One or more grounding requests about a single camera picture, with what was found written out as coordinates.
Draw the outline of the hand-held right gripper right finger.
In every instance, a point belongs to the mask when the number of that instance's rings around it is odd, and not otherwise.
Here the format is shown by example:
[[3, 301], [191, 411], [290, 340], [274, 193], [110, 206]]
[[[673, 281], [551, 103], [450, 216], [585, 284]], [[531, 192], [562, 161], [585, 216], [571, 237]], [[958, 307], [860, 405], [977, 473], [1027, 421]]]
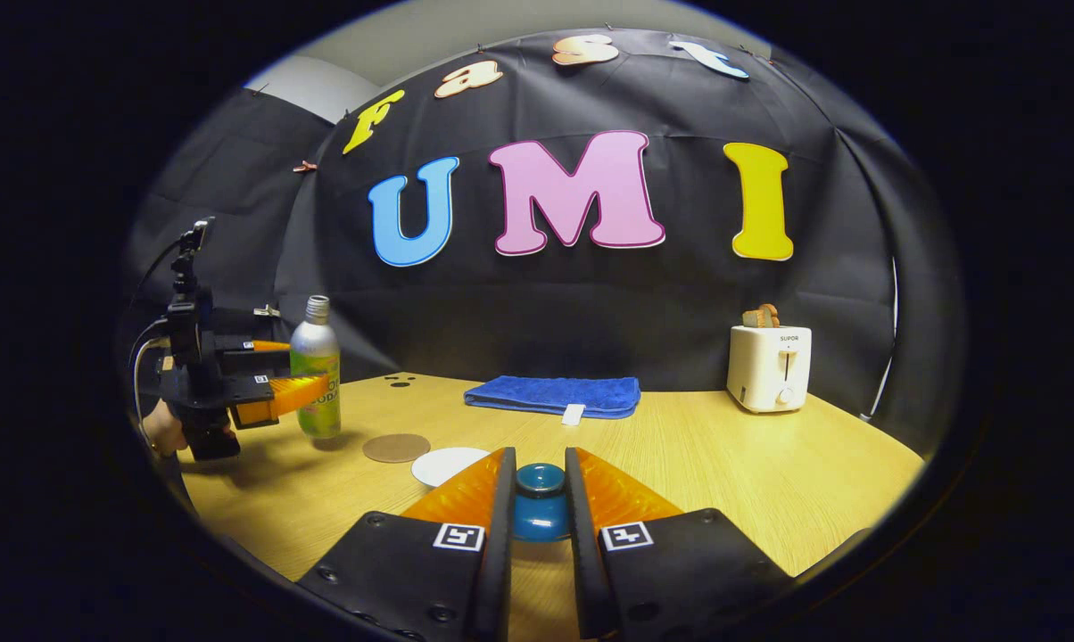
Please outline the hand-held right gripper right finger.
[[713, 641], [793, 578], [720, 509], [684, 511], [586, 449], [566, 449], [579, 633]]

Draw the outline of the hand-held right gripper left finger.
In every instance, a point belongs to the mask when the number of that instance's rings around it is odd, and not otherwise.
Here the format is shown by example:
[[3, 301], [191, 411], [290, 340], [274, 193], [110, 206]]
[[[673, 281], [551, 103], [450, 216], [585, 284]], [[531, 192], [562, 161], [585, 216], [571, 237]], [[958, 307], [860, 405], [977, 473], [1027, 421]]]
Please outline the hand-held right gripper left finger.
[[366, 513], [297, 584], [388, 638], [504, 641], [514, 475], [500, 448], [401, 514]]

